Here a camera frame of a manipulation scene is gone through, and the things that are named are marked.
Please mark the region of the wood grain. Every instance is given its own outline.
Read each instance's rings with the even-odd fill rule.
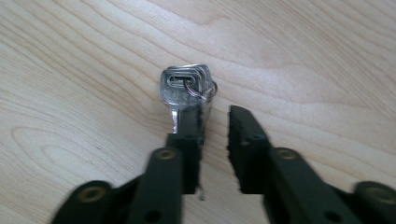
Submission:
[[[237,191],[229,105],[340,189],[396,188],[394,1],[1,0],[1,222],[48,223],[76,186],[141,174],[172,131],[160,73],[186,63],[219,93],[185,223],[268,223]]]

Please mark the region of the silver key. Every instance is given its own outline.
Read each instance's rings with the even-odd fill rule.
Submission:
[[[204,64],[171,66],[161,76],[161,97],[169,105],[174,121],[174,133],[181,111],[192,105],[203,108],[203,129],[210,113],[212,98],[216,94],[217,85]]]

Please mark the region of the key ring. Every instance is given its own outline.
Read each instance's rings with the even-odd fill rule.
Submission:
[[[218,92],[218,84],[213,79],[211,79],[211,80],[212,80],[213,88],[210,89],[209,95],[207,95],[207,96],[204,96],[203,92],[198,92],[198,91],[194,90],[192,88],[192,86],[189,85],[190,81],[187,80],[187,79],[184,79],[183,85],[184,85],[184,88],[186,89],[186,91],[189,93],[190,96],[198,97],[198,98],[200,98],[202,100],[207,100],[207,99],[210,99],[213,96],[215,96],[216,93]]]

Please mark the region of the wooden table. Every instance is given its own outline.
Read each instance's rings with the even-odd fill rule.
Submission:
[[[396,188],[396,4],[370,1],[0,1],[1,223],[48,223],[70,190],[141,174],[172,132],[170,65],[219,84],[184,223],[268,223],[227,159],[230,105],[327,182]]]

